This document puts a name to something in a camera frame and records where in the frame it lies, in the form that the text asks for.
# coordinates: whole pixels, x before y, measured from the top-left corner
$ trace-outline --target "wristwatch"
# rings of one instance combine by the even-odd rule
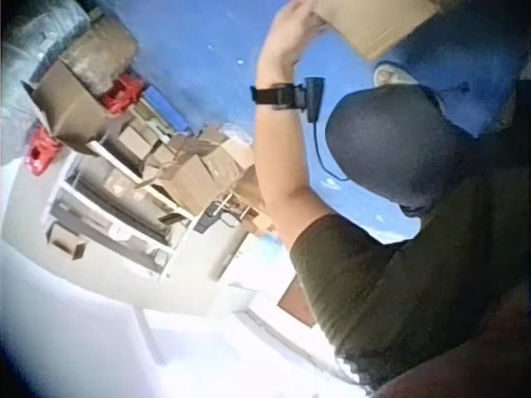
[[[302,85],[280,83],[269,89],[251,86],[251,98],[258,105],[272,105],[273,109],[303,109],[305,104]]]

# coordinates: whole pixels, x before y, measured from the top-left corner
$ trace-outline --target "cardboard box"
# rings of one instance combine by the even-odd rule
[[[173,162],[175,159],[175,152],[164,143],[161,143],[158,148],[153,151],[153,157],[162,165]]]
[[[54,222],[50,226],[46,233],[46,241],[50,247],[66,255],[70,260],[78,260],[85,253],[86,242],[59,222]]]
[[[114,168],[105,180],[104,188],[116,197],[124,197],[134,188],[134,183],[120,170]]]
[[[246,206],[264,211],[266,205],[258,186],[258,177],[254,166],[247,169],[243,177],[232,188],[232,192]]]
[[[165,149],[160,154],[150,154],[144,164],[144,182],[137,187],[159,185],[195,216],[243,176],[245,170],[240,163],[247,165],[252,161],[252,149],[248,145],[232,142],[214,128],[199,138],[176,135],[168,143],[168,149],[174,153],[174,160],[164,163],[166,155],[169,157],[169,153],[164,154]]]
[[[138,131],[142,138],[152,147],[158,142],[158,135],[150,129],[149,126],[142,124],[138,119],[133,119],[129,125]]]
[[[129,196],[135,201],[142,201],[146,196],[144,189],[135,189],[134,182],[126,177],[120,170],[114,168],[105,180],[104,188],[115,197]]]
[[[376,60],[440,11],[432,0],[318,0],[315,13]]]
[[[144,159],[152,149],[148,143],[133,127],[128,126],[119,135],[119,141],[139,159]]]
[[[173,176],[158,179],[157,184],[195,216],[200,215],[220,194],[219,186],[197,155],[183,165],[175,165],[168,172],[172,172]]]
[[[261,237],[264,235],[272,235],[275,232],[273,220],[268,215],[258,211],[258,215],[246,214],[240,220],[241,227],[251,233],[252,235]]]
[[[51,66],[34,90],[22,85],[53,138],[77,152],[93,154],[85,144],[105,132],[106,112],[61,61]]]

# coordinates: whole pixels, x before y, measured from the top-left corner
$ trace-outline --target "white shelving unit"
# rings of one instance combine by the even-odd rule
[[[134,184],[139,184],[142,182],[142,178],[134,170],[131,170],[125,164],[123,164],[108,149],[106,149],[102,143],[93,141],[88,143],[87,147],[100,155],[100,157],[108,162],[112,167],[120,170]],[[92,236],[91,239],[96,243],[104,245],[109,249],[118,252],[123,257],[129,258],[133,262],[136,262],[139,266],[144,267],[147,270],[146,275],[149,275],[150,278],[157,279],[159,282],[164,281],[169,272],[168,265],[172,264],[172,262],[174,262],[174,260],[182,252],[183,247],[186,245],[186,242],[188,241],[201,216],[193,216],[189,211],[186,211],[186,209],[180,207],[177,203],[172,201],[160,191],[156,190],[154,187],[145,186],[139,188],[144,189],[155,201],[158,201],[165,206],[167,210],[178,213],[188,220],[188,224],[186,225],[184,232],[181,233],[177,243],[172,244],[169,241],[161,241],[160,239],[157,239],[156,235],[146,231],[141,227],[140,223],[136,222],[131,217],[119,216],[118,212],[114,211],[113,207],[111,207],[108,203],[105,203],[101,200],[96,200],[95,197],[92,197],[92,195],[87,195],[83,189],[80,189],[80,187],[77,187],[75,183],[72,183],[71,176],[75,175],[76,168],[79,166],[80,162],[83,161],[84,156],[85,155],[71,152],[65,160],[63,168],[59,173],[56,185],[51,190],[51,195],[48,199],[48,206],[43,214],[42,222],[49,224],[51,219],[57,219],[57,215],[61,215],[68,220],[71,225],[76,226],[82,235],[88,234]],[[73,216],[72,213],[59,208],[64,207],[64,204],[60,204],[60,198],[63,196],[63,192],[66,192],[70,200],[73,198],[78,202],[78,205],[81,204],[90,211],[94,212],[94,214],[96,214],[100,219],[106,220],[112,225],[118,225],[121,230],[128,231],[138,240],[145,242],[146,246],[150,247],[151,249],[161,250],[167,255],[168,260],[163,266],[152,266],[148,260],[149,255],[146,253],[135,252],[130,248],[120,245],[120,242],[112,241],[108,236],[103,236],[104,234],[102,234],[100,231],[96,231],[94,228],[85,225],[80,218],[75,220],[76,217]]]

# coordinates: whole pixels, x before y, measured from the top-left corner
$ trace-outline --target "plastic bag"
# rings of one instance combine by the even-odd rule
[[[2,27],[2,165],[24,154],[36,120],[21,80],[37,83],[89,25],[74,0],[31,0]]]

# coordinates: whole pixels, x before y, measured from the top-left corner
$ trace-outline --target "shelf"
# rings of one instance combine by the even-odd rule
[[[76,200],[80,201],[92,211],[97,212],[99,216],[104,217],[113,224],[120,225],[122,228],[129,231],[131,235],[173,255],[173,248],[167,244],[160,234],[151,231],[147,226],[144,226],[142,223],[136,221],[133,217],[112,206],[110,203],[101,201],[98,198],[97,193],[91,191],[81,181],[76,183],[76,186],[74,187],[71,183],[71,179],[68,179],[62,182],[61,187],[69,192]]]
[[[135,173],[130,168],[125,166],[117,157],[115,157],[111,152],[109,152],[101,143],[98,143],[97,141],[91,141],[87,144],[87,147],[92,149],[95,153],[99,154],[102,158],[106,159],[114,167],[120,170],[127,178],[130,178],[131,181],[133,181],[135,184],[140,184],[141,182],[144,181],[141,176],[139,176],[137,173]],[[144,189],[149,195],[151,195],[158,201],[162,202],[165,206],[172,209],[172,211],[185,216],[189,220],[193,221],[196,219],[196,217],[192,213],[180,207],[172,199],[170,199],[163,193],[157,191],[157,189],[155,189],[154,187],[147,185],[147,186],[144,186],[142,189]]]

